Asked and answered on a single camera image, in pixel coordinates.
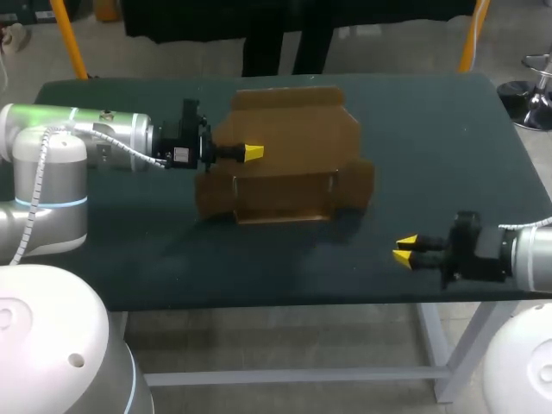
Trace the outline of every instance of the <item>gray floor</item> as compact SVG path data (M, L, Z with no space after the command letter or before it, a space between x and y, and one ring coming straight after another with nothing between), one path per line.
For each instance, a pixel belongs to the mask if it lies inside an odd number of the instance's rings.
M540 0L495 0L478 46L476 71L499 84L530 78L519 64L545 53L552 41L552 9ZM326 72L452 72L469 19L415 21L337 30ZM74 24L90 74L101 77L239 76L242 42L155 45L125 37L122 24L85 18ZM58 29L32 27L28 47L5 57L9 88L0 104L30 103L47 81L72 78ZM287 34L280 73L291 72L299 34ZM519 131L552 194L552 136ZM452 343L476 304L444 304L442 325ZM193 310L133 313L127 339L146 373L267 367L348 367L425 363L411 305ZM401 413L484 414L480 370L457 401L436 405L429 382L154 389L159 414Z

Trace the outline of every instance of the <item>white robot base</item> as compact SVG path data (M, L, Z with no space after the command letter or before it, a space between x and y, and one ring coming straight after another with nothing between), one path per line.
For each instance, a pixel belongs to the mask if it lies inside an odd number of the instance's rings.
M74 274L0 267L0 412L154 414L121 333Z
M552 304L510 319L492 339L483 390L492 414L552 412Z

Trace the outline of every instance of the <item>flattened cardboard box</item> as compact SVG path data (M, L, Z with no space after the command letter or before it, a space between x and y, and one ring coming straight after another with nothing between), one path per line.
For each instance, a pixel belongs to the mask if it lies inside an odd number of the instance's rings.
M245 164L218 160L196 177L199 215L234 212L238 223L330 219L366 209L373 164L359 156L361 126L336 87L238 91L213 133L217 145L262 145Z

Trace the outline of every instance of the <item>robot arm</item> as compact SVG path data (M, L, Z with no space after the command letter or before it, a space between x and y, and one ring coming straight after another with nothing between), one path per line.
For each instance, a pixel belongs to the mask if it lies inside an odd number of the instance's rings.
M159 127L144 114L8 105L0 112L0 161L14 165L16 198L0 203L0 261L85 242L87 167L142 171L148 164L197 169L203 163L209 171L217 158L246 162L263 151L217 146L198 101L185 100L180 121Z
M443 288L459 279L513 278L520 289L552 292L552 228L483 227L479 214L461 211L447 239L413 235L397 247L396 261L411 270L438 269Z

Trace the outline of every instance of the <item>white bolt hole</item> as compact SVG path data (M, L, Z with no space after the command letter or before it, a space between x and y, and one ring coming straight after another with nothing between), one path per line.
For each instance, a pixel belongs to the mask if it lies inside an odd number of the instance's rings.
M81 354L70 354L68 360L75 368L82 368L85 365L85 358Z

